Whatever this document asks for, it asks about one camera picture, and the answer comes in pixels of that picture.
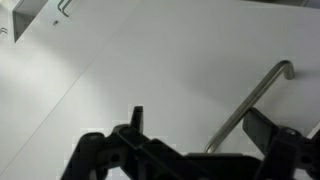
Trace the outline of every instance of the bent metal handle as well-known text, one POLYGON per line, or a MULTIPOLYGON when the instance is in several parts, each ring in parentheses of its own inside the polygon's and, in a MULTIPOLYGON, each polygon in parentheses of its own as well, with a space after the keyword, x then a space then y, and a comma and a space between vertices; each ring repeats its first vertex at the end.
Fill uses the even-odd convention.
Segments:
POLYGON ((224 123, 214 137, 211 138, 205 148, 205 152, 213 153, 216 151, 219 145, 226 139, 230 132, 245 116, 246 112, 254 106, 254 104, 261 98, 261 96, 269 89, 269 87, 282 73, 284 73, 284 77, 287 80, 294 78, 294 68, 290 61, 280 61, 270 70, 270 72, 262 79, 258 86, 231 115, 227 122, 224 123))

